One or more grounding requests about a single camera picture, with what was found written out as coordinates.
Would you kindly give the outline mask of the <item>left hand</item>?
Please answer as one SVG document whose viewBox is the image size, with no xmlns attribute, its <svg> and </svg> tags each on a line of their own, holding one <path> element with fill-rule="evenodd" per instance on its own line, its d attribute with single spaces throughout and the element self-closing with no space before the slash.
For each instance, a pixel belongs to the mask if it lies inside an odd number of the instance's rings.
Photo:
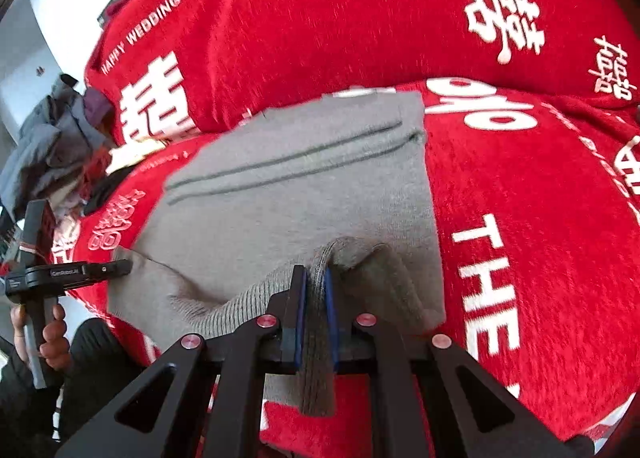
<svg viewBox="0 0 640 458">
<path fill-rule="evenodd" d="M 67 325 L 65 311 L 61 304 L 57 303 L 52 308 L 52 322 L 43 328 L 43 344 L 39 352 L 46 363 L 56 371 L 64 371 L 70 366 L 70 342 L 66 338 Z M 30 367 L 28 351 L 26 348 L 25 327 L 27 315 L 23 305 L 14 306 L 11 310 L 11 322 L 14 333 L 14 348 L 18 357 Z"/>
</svg>

